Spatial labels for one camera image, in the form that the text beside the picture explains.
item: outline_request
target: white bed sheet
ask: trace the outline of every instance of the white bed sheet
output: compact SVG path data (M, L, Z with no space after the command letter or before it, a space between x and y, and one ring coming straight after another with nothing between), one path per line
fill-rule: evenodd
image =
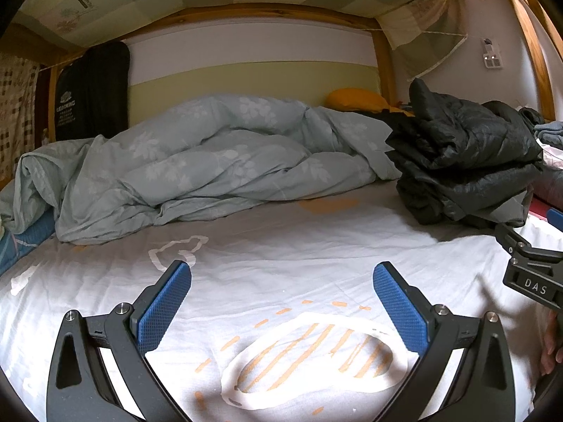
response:
M533 245L563 250L563 234L535 217L521 232ZM303 312L392 326L372 285L382 261L391 261L432 304L461 315L499 313L512 354L516 420L527 415L538 377L539 305L502 285L508 254L493 236L456 224L419 225L389 182L212 222L151 227L101 246L48 239L0 278L0 366L40 422L64 313L104 314L132 302L176 258L195 262L192 287L147 359L194 421L373 420L396 387L378 393L332 387L249 411L223 400L221 375L243 349ZM300 347L294 352L303 353ZM357 347L350 339L342 352L353 355ZM411 364L415 359L409 356ZM137 412L115 364L108 359L107 365L122 402ZM438 408L455 366L452 359L426 414ZM299 369L281 386L319 379L315 363L304 360ZM268 379L253 391L267 390Z

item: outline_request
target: blue bedding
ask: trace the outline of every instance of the blue bedding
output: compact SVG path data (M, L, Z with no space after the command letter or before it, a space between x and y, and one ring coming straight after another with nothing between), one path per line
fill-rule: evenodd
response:
M43 215L22 234L14 235L5 230L0 239L0 276L14 263L29 254L55 232L53 208L47 209Z

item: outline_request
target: black puffer jacket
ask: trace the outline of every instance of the black puffer jacket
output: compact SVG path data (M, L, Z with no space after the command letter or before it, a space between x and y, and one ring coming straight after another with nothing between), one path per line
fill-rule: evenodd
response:
M416 117L374 117L393 129L387 143L394 151L387 154L403 173L397 190L421 224L479 216L540 174L542 150L510 106L434 93L420 79L409 94Z

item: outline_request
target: human hand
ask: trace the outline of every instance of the human hand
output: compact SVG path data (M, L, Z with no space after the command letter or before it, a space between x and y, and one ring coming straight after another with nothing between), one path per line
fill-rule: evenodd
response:
M557 323L557 313L550 311L548 316L548 324L543 335L542 357L539 364L539 370L542 376L550 374L555 369L556 363L563 362L563 347L556 352L558 345L559 325Z

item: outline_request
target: gray folded cloth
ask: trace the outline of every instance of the gray folded cloth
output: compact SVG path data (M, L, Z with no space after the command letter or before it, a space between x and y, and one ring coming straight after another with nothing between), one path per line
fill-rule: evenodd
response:
M550 122L534 127L534 136L545 145L550 145L563 151L563 122Z

